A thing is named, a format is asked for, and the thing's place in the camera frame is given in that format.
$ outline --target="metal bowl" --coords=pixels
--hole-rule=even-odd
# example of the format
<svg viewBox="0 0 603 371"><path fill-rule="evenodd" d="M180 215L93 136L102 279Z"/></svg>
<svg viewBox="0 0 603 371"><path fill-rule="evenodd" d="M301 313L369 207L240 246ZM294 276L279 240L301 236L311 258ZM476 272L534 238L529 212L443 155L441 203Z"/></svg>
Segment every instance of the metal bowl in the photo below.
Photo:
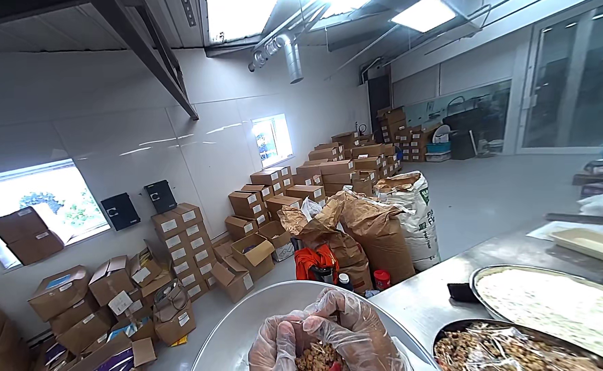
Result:
<svg viewBox="0 0 603 371"><path fill-rule="evenodd" d="M575 276L573 274L560 272L560 271L553 271L551 269L545 269L545 268L539 268L539 267L533 267L533 266L518 266L518 265L514 265L514 264L500 264L500 265L480 268L471 274L471 278L469 280L469 285L471 287L471 291L473 291L473 293L476 295L476 298L478 298L478 300L482 303L482 305L484 305L485 308L487 308L487 311L494 319L499 319L499 320L505 321L505 322L512 323L513 321L511 321L510 319L506 318L504 315L502 315L498 311L496 311L496 309L494 309L491 305L489 305L489 303L485 300L485 298L483 298L482 295L480 295L480 293L478 292L478 281L485 276L488 276L490 274L495 274L495 273L501 273L503 271L506 271L507 269L521 269L521 270L525 270L525 271L532 271L532 272L538 272L538 273L544 273L544 274L552 274L555 276L567 277L580 284L585 284L587 286L591 286L591 287L594 287L594 288L597 288L597 289L603 291L602 284L592 282L588 279L585 279L585 278L579 277L579 276Z"/></svg>
<svg viewBox="0 0 603 371"><path fill-rule="evenodd" d="M437 354L434 351L434 348L439 340L446 337L446 334L445 334L446 331L448 331L448 332L464 331L467 327L471 326L471 324L475 324L478 322L485 323L485 324L504 326L504 327L514 327L517 330L519 330L521 333L532 337L534 340L543 341L544 343L546 343L548 345L562 347L563 349L569 350L570 352L574 353L575 355L577 355L579 357L589 358L597 365L597 367L603 369L603 357L600 355L597 355L589 350L579 347L576 344L572 344L571 342L562 340L558 337L549 335L542 331L531 329L526 326L512 324L510 322L497 321L495 319L461 319L459 321L451 322L450 324L443 326L443 328L441 330L439 330L439 332L437 333L437 336L435 336L435 338L434 338L434 343L432 344L432 355L435 358L437 357Z"/></svg>

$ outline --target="white wall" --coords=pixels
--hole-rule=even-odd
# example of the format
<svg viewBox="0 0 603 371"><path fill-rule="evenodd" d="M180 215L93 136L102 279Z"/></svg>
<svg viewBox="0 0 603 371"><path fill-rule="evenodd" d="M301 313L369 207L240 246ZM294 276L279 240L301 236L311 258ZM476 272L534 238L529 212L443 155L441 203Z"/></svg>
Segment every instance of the white wall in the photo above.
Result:
<svg viewBox="0 0 603 371"><path fill-rule="evenodd" d="M284 164L293 167L316 144L368 121L357 63L324 81L353 52L302 48L305 80L291 86L283 55L250 73L245 54L207 59L203 50L177 51L197 122L131 52L0 54L0 172L70 157L96 200L128 192L142 219L32 266L5 271L0 264L0 308L27 338L46 330L26 302L42 278L78 264L93 270L155 237L155 210L139 194L153 181L168 180L178 202L201 206L211 237L223 233L228 193L261 169L250 120L286 114L295 157Z"/></svg>

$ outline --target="plastic wrap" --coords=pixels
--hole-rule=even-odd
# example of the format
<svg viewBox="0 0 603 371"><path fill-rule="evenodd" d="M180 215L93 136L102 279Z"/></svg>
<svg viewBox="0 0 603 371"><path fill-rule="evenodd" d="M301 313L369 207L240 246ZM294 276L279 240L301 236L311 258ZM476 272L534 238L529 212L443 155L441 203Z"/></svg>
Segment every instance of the plastic wrap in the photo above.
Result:
<svg viewBox="0 0 603 371"><path fill-rule="evenodd" d="M444 371L601 371L594 361L534 339L515 327L475 323L446 331L434 346Z"/></svg>

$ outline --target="plastic glove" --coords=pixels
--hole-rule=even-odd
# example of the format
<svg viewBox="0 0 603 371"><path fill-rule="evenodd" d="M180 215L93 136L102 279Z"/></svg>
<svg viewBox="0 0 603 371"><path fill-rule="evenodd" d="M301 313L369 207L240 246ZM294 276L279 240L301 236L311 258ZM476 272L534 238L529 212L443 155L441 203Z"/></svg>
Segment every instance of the plastic glove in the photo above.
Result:
<svg viewBox="0 0 603 371"><path fill-rule="evenodd" d="M299 310L267 318L249 350L249 371L296 371L296 337L290 322L304 318Z"/></svg>
<svg viewBox="0 0 603 371"><path fill-rule="evenodd" d="M326 319L337 310L341 325ZM405 370L377 310L355 294L327 288L305 312L311 316L304 320L304 331L330 343L350 371Z"/></svg>

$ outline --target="bottle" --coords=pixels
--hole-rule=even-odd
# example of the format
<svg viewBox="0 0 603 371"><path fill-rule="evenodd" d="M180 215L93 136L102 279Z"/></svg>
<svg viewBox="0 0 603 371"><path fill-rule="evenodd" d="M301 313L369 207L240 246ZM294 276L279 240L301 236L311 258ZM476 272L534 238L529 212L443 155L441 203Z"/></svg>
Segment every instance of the bottle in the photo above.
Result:
<svg viewBox="0 0 603 371"><path fill-rule="evenodd" d="M350 276L346 275L345 273L339 274L338 287L342 287L347 291L354 291L354 286L352 286L352 283L350 282Z"/></svg>

